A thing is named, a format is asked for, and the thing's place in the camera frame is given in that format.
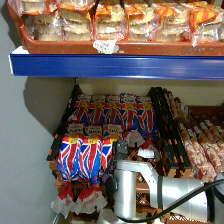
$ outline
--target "plastic bag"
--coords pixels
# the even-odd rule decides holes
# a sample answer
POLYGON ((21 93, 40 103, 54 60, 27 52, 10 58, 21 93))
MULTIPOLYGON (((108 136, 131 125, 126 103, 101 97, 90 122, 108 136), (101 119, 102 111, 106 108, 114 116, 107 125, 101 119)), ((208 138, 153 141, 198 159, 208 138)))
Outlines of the plastic bag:
POLYGON ((218 41, 224 10, 205 1, 183 5, 190 10, 192 45, 195 47, 200 42, 218 41))
POLYGON ((122 40, 127 33, 125 13, 118 0, 100 0, 95 14, 95 40, 122 40))
POLYGON ((175 42, 190 38, 188 8, 177 3, 158 3, 152 4, 152 7, 160 22, 156 41, 175 42))
POLYGON ((128 18, 128 40, 148 41, 154 39, 156 18, 153 8, 143 0, 125 0, 125 12, 128 18))
POLYGON ((92 23, 89 12, 60 9, 62 29, 66 41, 89 41, 92 39, 92 23))
POLYGON ((8 3, 18 16, 51 13, 57 9, 56 0, 9 0, 8 3))

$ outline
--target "blue shelf edge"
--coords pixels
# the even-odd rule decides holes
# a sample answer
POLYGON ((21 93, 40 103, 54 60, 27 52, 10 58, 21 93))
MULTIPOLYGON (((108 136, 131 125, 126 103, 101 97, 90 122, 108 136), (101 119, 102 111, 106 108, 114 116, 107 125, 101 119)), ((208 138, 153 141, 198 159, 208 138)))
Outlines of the blue shelf edge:
POLYGON ((11 53, 9 61, 15 76, 224 80, 223 56, 11 53))

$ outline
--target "packaged bread roll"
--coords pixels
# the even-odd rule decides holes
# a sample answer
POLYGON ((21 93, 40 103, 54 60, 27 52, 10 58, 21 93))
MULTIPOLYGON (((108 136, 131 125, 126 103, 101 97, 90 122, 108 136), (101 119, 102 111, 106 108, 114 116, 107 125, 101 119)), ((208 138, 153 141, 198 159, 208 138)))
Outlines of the packaged bread roll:
POLYGON ((51 13, 57 9, 56 0, 10 0, 9 4, 16 5, 13 8, 19 16, 51 13))
POLYGON ((175 42, 190 38, 188 8, 177 3, 157 3, 152 7, 160 23, 156 41, 175 42))
POLYGON ((126 37, 127 22, 119 0, 100 0, 95 14, 95 40, 126 37))
POLYGON ((61 20, 57 11, 50 14, 29 16, 26 28, 31 37, 39 41, 61 41, 61 20))
POLYGON ((60 9, 62 29, 66 41, 89 41, 92 39, 92 25, 88 11, 60 9))
POLYGON ((144 0, 125 0, 128 18, 128 40, 147 41, 153 39, 156 17, 153 8, 144 0))
POLYGON ((224 10, 205 1, 184 4, 190 9, 190 27, 192 31, 192 45, 199 42, 214 42, 219 40, 219 30, 223 23, 224 10))

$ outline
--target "white wall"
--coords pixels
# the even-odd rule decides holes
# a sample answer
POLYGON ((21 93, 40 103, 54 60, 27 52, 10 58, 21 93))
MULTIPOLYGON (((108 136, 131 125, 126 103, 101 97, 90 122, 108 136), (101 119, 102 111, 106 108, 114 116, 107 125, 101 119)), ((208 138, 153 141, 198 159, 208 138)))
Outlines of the white wall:
MULTIPOLYGON (((48 224, 55 216, 50 203, 57 192, 46 156, 74 79, 11 75, 8 54, 19 46, 19 39, 4 1, 0 10, 0 223, 48 224)), ((90 94, 145 95, 150 86, 162 86, 188 105, 220 105, 224 101, 224 81, 79 81, 82 90, 90 94)))

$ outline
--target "black cable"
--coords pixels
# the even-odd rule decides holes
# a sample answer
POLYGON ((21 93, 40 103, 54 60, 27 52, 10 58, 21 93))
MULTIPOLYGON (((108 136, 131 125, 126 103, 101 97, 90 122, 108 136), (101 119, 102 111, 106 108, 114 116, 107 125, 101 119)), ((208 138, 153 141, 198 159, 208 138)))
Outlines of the black cable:
MULTIPOLYGON (((173 209, 175 209, 175 208, 177 208, 178 206, 182 205, 183 203, 187 202, 188 200, 190 200, 190 199, 193 198, 194 196, 200 194, 201 192, 206 191, 206 190, 208 190, 208 189, 210 189, 210 188, 212 188, 212 187, 215 187, 215 186, 217 186, 217 185, 220 185, 220 184, 222 184, 223 182, 224 182, 224 179, 222 179, 222 180, 217 180, 217 181, 214 181, 214 182, 211 182, 211 183, 209 183, 209 184, 207 184, 207 185, 205 185, 205 186, 203 186, 203 187, 201 187, 201 188, 195 190, 194 192, 192 192, 192 193, 186 195, 186 196, 183 197, 182 199, 180 199, 180 200, 178 199, 178 201, 176 201, 176 203, 174 203, 173 205, 171 205, 169 208, 163 210, 162 212, 160 212, 160 213, 158 213, 158 214, 156 214, 156 215, 154 215, 154 216, 152 216, 152 217, 149 217, 149 218, 146 218, 146 219, 139 219, 139 220, 131 220, 131 219, 129 220, 129 219, 121 218, 121 217, 118 217, 118 218, 119 218, 120 220, 122 220, 123 222, 129 222, 129 223, 151 222, 151 221, 153 221, 153 220, 155 220, 155 219, 157 219, 157 218, 159 218, 159 217, 165 215, 166 213, 172 211, 173 209)), ((112 209, 112 211, 114 211, 114 210, 113 210, 113 206, 111 205, 111 201, 110 201, 109 197, 107 197, 107 198, 108 198, 108 203, 109 203, 110 208, 112 209)))

